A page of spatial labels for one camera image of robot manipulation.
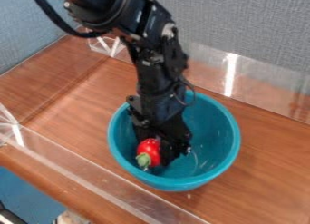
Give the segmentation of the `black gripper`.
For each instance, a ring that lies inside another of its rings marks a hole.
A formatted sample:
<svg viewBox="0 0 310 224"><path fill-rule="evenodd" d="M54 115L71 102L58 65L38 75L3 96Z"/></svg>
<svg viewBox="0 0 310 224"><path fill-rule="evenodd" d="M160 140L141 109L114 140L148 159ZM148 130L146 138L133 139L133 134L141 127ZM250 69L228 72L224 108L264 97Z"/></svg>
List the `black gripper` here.
<svg viewBox="0 0 310 224"><path fill-rule="evenodd" d="M169 166L192 151L193 134L184 118L186 95L186 88L170 88L161 93L141 93L126 98L137 141L161 139L162 166Z"/></svg>

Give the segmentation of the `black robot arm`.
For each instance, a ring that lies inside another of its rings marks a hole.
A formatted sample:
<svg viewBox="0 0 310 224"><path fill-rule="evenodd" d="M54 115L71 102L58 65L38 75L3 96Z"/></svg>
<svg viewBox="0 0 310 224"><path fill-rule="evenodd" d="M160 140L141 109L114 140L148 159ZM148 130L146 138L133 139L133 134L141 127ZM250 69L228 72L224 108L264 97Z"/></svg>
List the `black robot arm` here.
<svg viewBox="0 0 310 224"><path fill-rule="evenodd" d="M188 54L170 12L157 0L66 0L66 8L89 29L121 37L137 71L137 94L128 97L140 141L161 140L161 165L190 150L192 131L184 120L190 83Z"/></svg>

